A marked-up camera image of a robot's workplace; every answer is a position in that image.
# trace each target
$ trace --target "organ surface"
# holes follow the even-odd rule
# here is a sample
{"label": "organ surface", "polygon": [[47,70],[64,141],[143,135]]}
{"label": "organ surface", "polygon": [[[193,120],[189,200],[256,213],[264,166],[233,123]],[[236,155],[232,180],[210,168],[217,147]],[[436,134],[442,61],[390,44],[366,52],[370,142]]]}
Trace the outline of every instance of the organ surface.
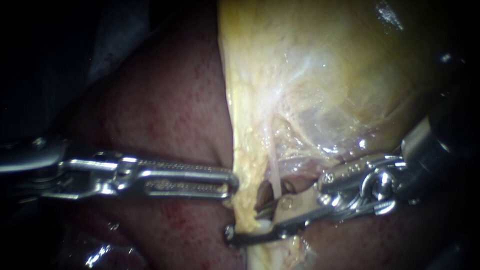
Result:
{"label": "organ surface", "polygon": [[428,3],[218,2],[240,179],[232,200],[238,232],[260,229],[254,217],[264,180],[278,198],[282,178],[314,179],[339,162],[399,144],[428,109],[425,100],[448,80],[444,21]]}

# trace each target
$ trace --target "forceps jaw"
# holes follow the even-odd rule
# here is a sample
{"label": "forceps jaw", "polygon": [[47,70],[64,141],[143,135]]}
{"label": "forceps jaw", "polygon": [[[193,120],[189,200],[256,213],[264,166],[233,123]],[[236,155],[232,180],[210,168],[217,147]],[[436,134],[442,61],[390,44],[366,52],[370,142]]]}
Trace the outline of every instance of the forceps jaw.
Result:
{"label": "forceps jaw", "polygon": [[[13,200],[20,196],[10,195],[13,190],[9,187],[21,195],[19,201],[80,200],[92,196],[227,200],[239,187],[229,169],[144,160],[61,137],[37,141],[43,143],[38,146],[27,140],[0,148],[5,152],[0,160],[0,176],[5,177],[3,183],[11,183],[5,195]],[[17,150],[22,150],[20,155],[10,155]],[[30,166],[26,172],[22,169],[24,163]]]}
{"label": "forceps jaw", "polygon": [[326,170],[312,187],[283,195],[274,205],[271,225],[258,233],[225,228],[230,247],[273,242],[294,236],[320,219],[342,222],[395,209],[394,183],[406,169],[401,156],[373,154]]}

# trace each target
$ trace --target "metal forceps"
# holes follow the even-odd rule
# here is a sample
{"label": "metal forceps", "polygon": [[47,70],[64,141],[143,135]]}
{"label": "metal forceps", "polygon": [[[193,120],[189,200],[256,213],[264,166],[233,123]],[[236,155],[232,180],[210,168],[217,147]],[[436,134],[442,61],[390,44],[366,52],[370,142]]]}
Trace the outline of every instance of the metal forceps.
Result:
{"label": "metal forceps", "polygon": [[0,196],[80,200],[92,196],[226,200],[239,181],[229,169],[141,159],[65,138],[0,145]]}

